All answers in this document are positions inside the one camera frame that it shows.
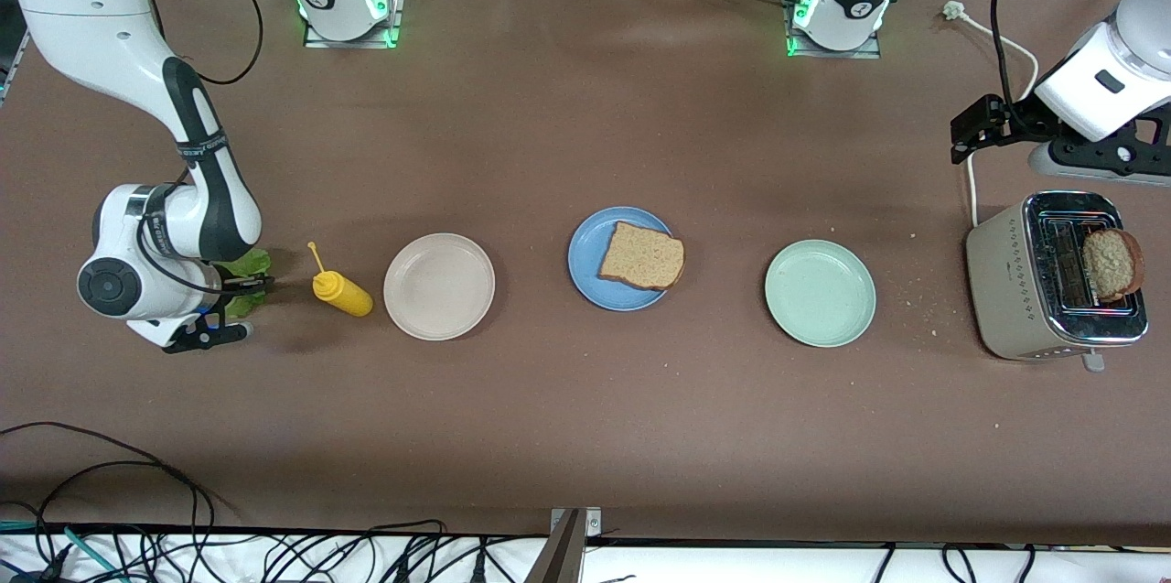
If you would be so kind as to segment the green lettuce leaf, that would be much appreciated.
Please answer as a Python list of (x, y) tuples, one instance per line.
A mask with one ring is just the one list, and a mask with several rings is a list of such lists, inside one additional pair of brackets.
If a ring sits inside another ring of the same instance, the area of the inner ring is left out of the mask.
[[(244, 258), (235, 259), (231, 262), (217, 262), (217, 266), (222, 267), (222, 270), (227, 270), (233, 277), (249, 277), (249, 275), (267, 275), (273, 265), (271, 254), (268, 251), (260, 248), (254, 248), (244, 254)], [(244, 318), (248, 317), (260, 306), (245, 306), (244, 304)]]

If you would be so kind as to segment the yellow squeeze bottle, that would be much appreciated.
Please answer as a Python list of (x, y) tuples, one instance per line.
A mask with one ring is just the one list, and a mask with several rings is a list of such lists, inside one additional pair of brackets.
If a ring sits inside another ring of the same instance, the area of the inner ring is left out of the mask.
[(352, 317), (365, 317), (372, 313), (375, 302), (372, 296), (364, 288), (351, 282), (350, 279), (341, 275), (338, 270), (327, 270), (322, 259), (319, 258), (317, 245), (309, 242), (308, 249), (317, 262), (317, 274), (311, 277), (311, 292), (321, 302), (337, 308), (338, 311), (347, 313)]

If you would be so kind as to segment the brown bread slice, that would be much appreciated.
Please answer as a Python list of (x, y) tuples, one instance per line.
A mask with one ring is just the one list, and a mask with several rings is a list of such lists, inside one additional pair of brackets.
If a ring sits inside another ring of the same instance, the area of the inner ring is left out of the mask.
[(664, 292), (678, 283), (685, 263), (685, 246), (678, 238), (630, 221), (616, 221), (598, 277)]
[(1097, 303), (1105, 306), (1138, 292), (1144, 282), (1144, 254), (1125, 229), (1096, 229), (1084, 238), (1082, 258)]

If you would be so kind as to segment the cream plate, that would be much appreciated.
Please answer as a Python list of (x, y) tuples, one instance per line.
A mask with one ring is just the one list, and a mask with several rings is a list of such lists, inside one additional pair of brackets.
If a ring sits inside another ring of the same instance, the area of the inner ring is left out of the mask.
[(383, 300), (393, 325), (415, 339), (457, 339), (487, 316), (495, 286), (494, 265), (479, 244), (439, 232), (393, 256)]

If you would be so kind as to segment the pale green plate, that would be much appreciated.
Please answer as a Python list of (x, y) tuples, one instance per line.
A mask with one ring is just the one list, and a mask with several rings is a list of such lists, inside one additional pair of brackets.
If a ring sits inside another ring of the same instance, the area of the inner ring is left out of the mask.
[(840, 244), (787, 245), (763, 275), (763, 299), (774, 323), (808, 347), (844, 347), (874, 323), (874, 276)]

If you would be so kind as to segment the blue plate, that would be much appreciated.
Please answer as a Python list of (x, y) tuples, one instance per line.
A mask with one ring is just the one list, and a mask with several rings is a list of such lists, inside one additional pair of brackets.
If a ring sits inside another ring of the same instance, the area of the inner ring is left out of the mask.
[(630, 205), (614, 205), (581, 221), (570, 238), (567, 263), (574, 286), (590, 303), (611, 311), (631, 313), (653, 306), (665, 296), (666, 292), (636, 288), (619, 280), (600, 277), (604, 254), (619, 221), (641, 228), (657, 229), (665, 235), (671, 233), (667, 224), (651, 212)]

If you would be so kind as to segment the beige chrome toaster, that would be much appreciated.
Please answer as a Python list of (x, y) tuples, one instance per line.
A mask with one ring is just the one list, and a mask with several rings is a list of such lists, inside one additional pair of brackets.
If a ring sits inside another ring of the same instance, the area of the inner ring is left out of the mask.
[(1095, 299), (1082, 258), (1096, 229), (1124, 229), (1096, 192), (1036, 192), (968, 232), (968, 284), (984, 347), (1006, 361), (1080, 357), (1103, 370), (1103, 354), (1131, 347), (1149, 329), (1141, 292), (1110, 304)]

